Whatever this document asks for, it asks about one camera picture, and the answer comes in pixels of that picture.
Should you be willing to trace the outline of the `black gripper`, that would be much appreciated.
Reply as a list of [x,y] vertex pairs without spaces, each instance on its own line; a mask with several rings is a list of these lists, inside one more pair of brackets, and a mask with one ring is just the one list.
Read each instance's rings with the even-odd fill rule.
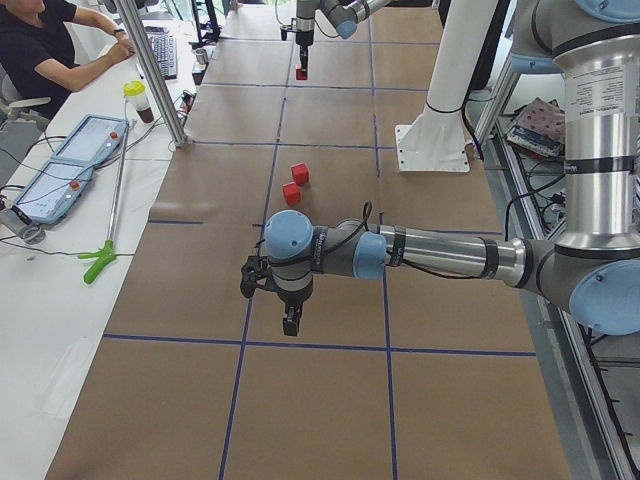
[[284,303],[283,334],[297,336],[300,330],[303,305],[313,292],[313,278],[309,271],[292,278],[289,267],[272,267],[267,256],[250,255],[241,267],[241,294],[249,299],[257,289],[275,293]]
[[295,35],[295,43],[300,46],[300,65],[308,72],[308,47],[314,41],[315,20],[313,18],[293,17],[289,23],[280,26],[281,39],[286,40],[288,34]]

